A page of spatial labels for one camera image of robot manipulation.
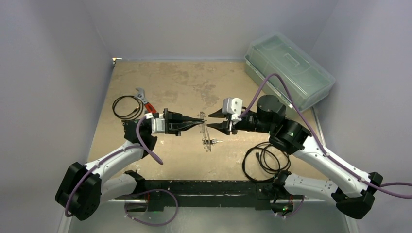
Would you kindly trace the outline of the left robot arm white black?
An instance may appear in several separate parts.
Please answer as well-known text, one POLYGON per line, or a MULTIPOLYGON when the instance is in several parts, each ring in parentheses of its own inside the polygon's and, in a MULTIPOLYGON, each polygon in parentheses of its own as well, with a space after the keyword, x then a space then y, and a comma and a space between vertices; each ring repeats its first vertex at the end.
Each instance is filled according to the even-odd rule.
POLYGON ((164 164, 153 151, 156 133, 180 136, 181 132, 203 123, 204 119, 171 112, 167 108, 162 113, 146 113, 138 120, 125 122, 125 143, 95 161, 71 164, 56 192, 55 201, 64 207, 66 217, 89 218, 101 202, 104 184, 117 172, 148 155, 158 164, 164 164))

